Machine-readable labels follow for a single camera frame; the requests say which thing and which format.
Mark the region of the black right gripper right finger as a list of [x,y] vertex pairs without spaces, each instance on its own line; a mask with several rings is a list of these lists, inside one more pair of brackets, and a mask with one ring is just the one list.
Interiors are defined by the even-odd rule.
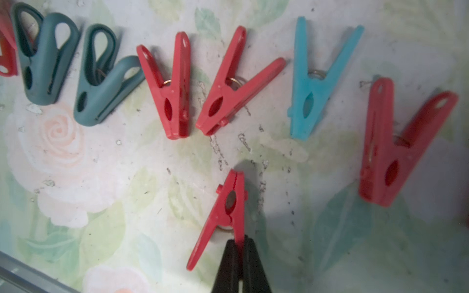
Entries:
[[272,293],[255,242],[248,236],[243,248],[243,293]]

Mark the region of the grey-teal clothespin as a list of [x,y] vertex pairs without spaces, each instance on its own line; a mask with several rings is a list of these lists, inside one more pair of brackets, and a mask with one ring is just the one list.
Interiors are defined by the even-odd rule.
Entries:
[[[22,25],[22,13],[31,15],[39,25],[39,33],[34,41]],[[52,105],[59,97],[81,33],[66,15],[54,12],[44,17],[24,2],[15,3],[11,7],[10,16],[25,94],[36,105]],[[57,46],[56,38],[56,27],[59,24],[66,24],[70,29],[69,38],[60,47]]]
[[109,27],[93,24],[87,29],[73,113],[77,123],[101,123],[144,81],[139,58],[116,62],[117,53],[118,39]]

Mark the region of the teal clothespin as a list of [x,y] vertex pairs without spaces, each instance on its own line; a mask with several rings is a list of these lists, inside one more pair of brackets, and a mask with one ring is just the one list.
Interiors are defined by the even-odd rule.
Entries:
[[294,39],[292,105],[287,111],[291,119],[290,136],[293,139],[307,140],[310,137],[364,30],[362,25],[353,30],[322,79],[311,78],[308,68],[307,21],[305,17],[298,18]]

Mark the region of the red clothespin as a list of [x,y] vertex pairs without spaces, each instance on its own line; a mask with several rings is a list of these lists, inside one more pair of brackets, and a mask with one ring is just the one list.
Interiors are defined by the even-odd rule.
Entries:
[[238,26],[196,121],[196,128],[206,136],[212,136],[226,126],[233,116],[278,76],[287,64],[286,60],[280,57],[237,90],[233,90],[230,83],[235,78],[246,40],[246,28]]
[[11,2],[1,1],[1,76],[11,77],[18,74],[17,46],[10,16]]
[[389,207],[459,101],[445,91],[430,98],[400,135],[393,132],[394,83],[377,79],[370,89],[359,195]]
[[136,48],[145,79],[149,85],[166,137],[177,140],[189,136],[189,93],[191,45],[185,32],[175,38],[172,77],[165,80],[150,51]]

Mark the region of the red clothespin second row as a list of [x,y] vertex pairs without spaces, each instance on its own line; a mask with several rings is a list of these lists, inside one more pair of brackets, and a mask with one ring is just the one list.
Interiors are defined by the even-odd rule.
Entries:
[[238,255],[243,255],[245,238],[244,210],[245,201],[248,199],[248,192],[245,190],[244,173],[233,169],[229,171],[225,182],[218,186],[216,193],[218,195],[217,200],[212,207],[186,265],[188,271],[194,269],[214,231],[219,226],[233,229]]

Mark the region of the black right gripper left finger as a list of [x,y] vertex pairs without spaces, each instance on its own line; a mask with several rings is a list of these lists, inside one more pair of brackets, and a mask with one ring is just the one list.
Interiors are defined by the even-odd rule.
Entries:
[[234,240],[228,240],[211,293],[238,293],[242,275],[242,254]]

